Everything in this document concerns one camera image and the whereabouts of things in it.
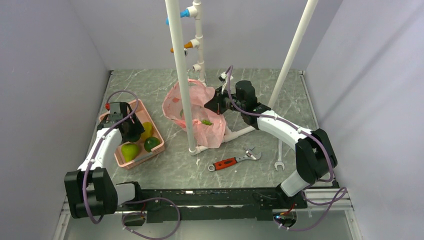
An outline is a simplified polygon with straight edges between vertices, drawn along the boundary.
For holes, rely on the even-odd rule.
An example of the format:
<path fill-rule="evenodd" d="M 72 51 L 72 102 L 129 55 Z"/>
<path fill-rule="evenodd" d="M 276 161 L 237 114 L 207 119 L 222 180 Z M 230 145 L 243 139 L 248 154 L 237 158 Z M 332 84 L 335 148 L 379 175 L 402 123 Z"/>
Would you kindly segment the yellow fake fruit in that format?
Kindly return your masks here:
<path fill-rule="evenodd" d="M 143 122 L 142 126 L 144 128 L 144 132 L 140 135 L 140 140 L 144 142 L 153 136 L 154 129 L 153 124 L 149 121 Z"/>

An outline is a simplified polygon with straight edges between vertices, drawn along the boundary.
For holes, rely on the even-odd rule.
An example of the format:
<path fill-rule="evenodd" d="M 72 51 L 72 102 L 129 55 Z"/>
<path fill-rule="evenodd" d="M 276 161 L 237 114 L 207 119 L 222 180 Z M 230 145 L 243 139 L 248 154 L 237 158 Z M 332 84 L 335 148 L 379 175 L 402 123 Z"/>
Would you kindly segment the light green fake fruit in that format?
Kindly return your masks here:
<path fill-rule="evenodd" d="M 121 154 L 126 163 L 134 160 L 140 153 L 140 146 L 136 143 L 125 143 L 121 146 Z"/>

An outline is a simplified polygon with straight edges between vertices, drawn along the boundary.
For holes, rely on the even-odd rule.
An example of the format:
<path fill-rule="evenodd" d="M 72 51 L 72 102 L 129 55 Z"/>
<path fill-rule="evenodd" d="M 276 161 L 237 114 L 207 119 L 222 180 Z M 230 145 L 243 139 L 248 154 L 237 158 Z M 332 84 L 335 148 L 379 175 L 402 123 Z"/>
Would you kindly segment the dark green fake lime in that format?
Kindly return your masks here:
<path fill-rule="evenodd" d="M 143 147 L 148 153 L 150 153 L 152 152 L 152 149 L 154 149 L 160 144 L 161 144 L 161 141 L 157 137 L 151 136 L 144 141 Z"/>

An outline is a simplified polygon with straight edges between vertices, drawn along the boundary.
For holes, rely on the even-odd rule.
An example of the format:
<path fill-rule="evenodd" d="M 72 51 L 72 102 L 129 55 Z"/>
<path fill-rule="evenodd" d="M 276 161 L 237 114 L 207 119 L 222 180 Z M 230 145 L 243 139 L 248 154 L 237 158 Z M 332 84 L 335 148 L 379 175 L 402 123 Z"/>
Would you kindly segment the pink plastic bag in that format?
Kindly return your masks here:
<path fill-rule="evenodd" d="M 213 98 L 215 89 L 205 86 L 197 79 L 189 79 L 188 91 L 192 115 L 191 123 L 197 144 L 212 149 L 219 148 L 224 140 L 227 122 L 223 115 L 218 115 L 204 108 L 204 104 Z M 166 118 L 186 130 L 179 83 L 176 83 L 165 96 L 162 111 Z M 209 120 L 213 125 L 204 125 L 201 120 Z"/>

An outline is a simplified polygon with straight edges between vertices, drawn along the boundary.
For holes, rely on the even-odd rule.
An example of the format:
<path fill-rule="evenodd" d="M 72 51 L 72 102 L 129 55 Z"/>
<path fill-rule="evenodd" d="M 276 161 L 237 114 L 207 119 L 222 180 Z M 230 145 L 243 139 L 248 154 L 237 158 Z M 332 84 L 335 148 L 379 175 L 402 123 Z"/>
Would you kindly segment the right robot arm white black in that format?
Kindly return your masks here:
<path fill-rule="evenodd" d="M 247 125 L 276 137 L 294 150 L 296 169 L 278 185 L 275 194 L 280 207 L 289 207 L 295 201 L 295 195 L 320 181 L 324 175 L 334 175 L 338 161 L 327 133 L 321 128 L 300 127 L 279 116 L 258 101 L 250 81 L 237 82 L 235 93 L 217 88 L 204 107 L 218 115 L 227 110 L 237 111 Z"/>

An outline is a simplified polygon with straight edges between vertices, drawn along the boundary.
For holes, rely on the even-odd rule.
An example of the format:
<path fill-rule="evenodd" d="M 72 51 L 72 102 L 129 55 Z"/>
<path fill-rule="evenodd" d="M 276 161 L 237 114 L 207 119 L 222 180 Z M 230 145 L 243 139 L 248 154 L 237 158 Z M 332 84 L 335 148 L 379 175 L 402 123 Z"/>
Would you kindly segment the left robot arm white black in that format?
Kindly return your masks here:
<path fill-rule="evenodd" d="M 64 177 L 70 214 L 75 219 L 90 218 L 100 223 L 105 215 L 113 214 L 119 205 L 131 210 L 144 203 L 141 187 L 136 181 L 113 184 L 107 164 L 115 159 L 117 148 L 137 142 L 144 127 L 127 102 L 108 103 L 108 113 L 97 126 L 95 142 L 84 162 Z"/>

